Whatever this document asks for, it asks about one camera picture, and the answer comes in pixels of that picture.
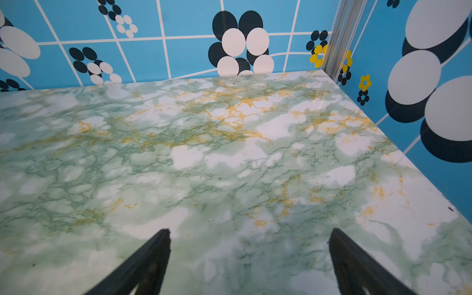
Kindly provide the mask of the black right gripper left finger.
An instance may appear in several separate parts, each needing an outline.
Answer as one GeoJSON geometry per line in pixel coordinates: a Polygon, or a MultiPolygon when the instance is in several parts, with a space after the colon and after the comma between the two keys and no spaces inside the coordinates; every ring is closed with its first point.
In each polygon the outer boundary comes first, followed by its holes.
{"type": "Polygon", "coordinates": [[[161,229],[88,295],[158,295],[171,253],[169,229],[161,229]]]}

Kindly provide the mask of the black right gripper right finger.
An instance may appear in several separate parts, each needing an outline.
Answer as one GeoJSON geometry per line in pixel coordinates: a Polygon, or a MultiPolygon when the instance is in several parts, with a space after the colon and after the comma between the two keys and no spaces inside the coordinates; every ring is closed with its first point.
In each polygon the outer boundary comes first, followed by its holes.
{"type": "Polygon", "coordinates": [[[329,252],[342,295],[413,295],[415,293],[338,228],[331,232],[329,252]]]}

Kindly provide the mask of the aluminium right corner post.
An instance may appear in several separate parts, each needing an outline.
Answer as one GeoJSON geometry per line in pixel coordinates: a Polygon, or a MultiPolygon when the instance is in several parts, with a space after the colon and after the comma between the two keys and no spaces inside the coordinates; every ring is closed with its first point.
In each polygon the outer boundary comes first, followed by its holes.
{"type": "Polygon", "coordinates": [[[339,1],[322,66],[322,70],[335,82],[338,81],[339,71],[344,65],[367,2],[367,0],[339,1]]]}

